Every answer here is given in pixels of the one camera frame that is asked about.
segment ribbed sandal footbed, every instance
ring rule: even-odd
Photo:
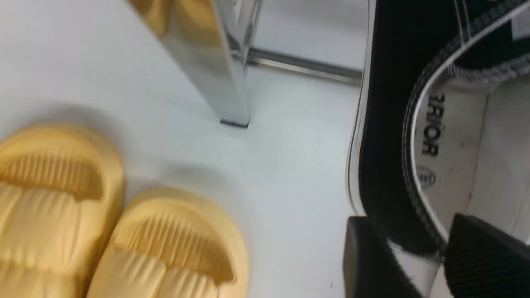
[[[0,143],[0,295],[83,297],[121,211],[112,144],[77,126]]]
[[[249,260],[236,225],[190,192],[141,194],[121,217],[88,298],[244,298]]]

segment white surface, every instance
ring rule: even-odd
[[[453,295],[451,295],[451,291],[447,286],[447,280],[445,279],[444,266],[440,266],[438,273],[436,274],[429,298],[453,298]]]
[[[428,297],[439,264],[432,259],[426,259],[404,252],[400,248],[396,248],[396,246],[392,246],[392,251],[410,282],[423,297]]]
[[[344,186],[358,90],[250,70],[248,130],[222,126],[124,2],[4,1],[0,137],[67,120],[122,155],[127,200],[154,185],[220,204],[246,239],[249,298],[344,296]]]
[[[368,0],[263,0],[254,45],[362,69]]]

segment chrome frame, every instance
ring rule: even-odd
[[[263,0],[242,0],[237,18],[233,0],[209,3],[215,16],[213,25],[201,23],[203,11],[193,16],[193,11],[179,15],[177,9],[171,9],[167,32],[160,41],[219,115],[221,123],[245,128],[249,124],[244,82],[249,65],[360,86],[362,71],[253,48]]]

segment white stitching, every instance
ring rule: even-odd
[[[520,75],[530,73],[530,53],[521,55],[492,68],[481,70],[467,69],[451,64],[448,72],[453,77],[460,77],[468,82],[502,82]]]
[[[462,30],[462,20],[460,20],[460,12],[458,10],[458,3],[456,2],[456,0],[453,0],[453,3],[455,4],[456,18],[458,19],[458,30],[460,31],[460,40],[462,44],[464,44],[464,32]]]
[[[471,39],[471,26],[469,24],[469,15],[467,13],[467,5],[466,5],[466,0],[462,0],[462,3],[464,4],[464,13],[465,13],[465,21],[467,23],[467,36],[469,39]]]

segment black canvas sneaker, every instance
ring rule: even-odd
[[[347,182],[404,250],[442,256],[456,213],[529,242],[529,6],[370,2]]]

